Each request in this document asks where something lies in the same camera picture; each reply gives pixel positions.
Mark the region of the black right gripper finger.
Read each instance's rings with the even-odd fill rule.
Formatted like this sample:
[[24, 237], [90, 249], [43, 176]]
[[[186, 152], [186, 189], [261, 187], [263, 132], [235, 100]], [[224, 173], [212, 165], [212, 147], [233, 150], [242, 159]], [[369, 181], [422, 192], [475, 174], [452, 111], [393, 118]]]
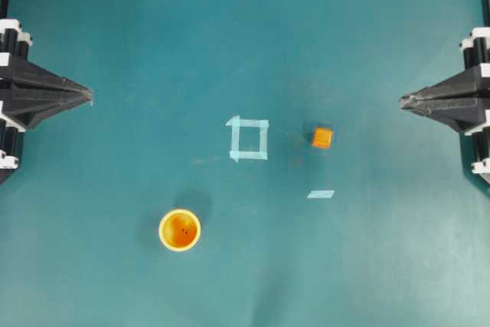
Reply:
[[400, 102], [464, 97], [489, 97], [489, 63], [470, 67], [431, 87], [407, 93]]
[[486, 122], [489, 99], [400, 99], [400, 108], [465, 132]]

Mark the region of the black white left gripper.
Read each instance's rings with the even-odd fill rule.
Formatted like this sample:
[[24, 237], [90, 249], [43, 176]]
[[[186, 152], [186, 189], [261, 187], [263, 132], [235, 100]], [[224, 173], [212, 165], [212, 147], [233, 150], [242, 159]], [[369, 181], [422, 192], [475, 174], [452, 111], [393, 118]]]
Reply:
[[[17, 19], [1, 20], [1, 183], [20, 168], [26, 130], [93, 99], [93, 92], [28, 59], [32, 37]], [[13, 93], [14, 83], [72, 93]]]

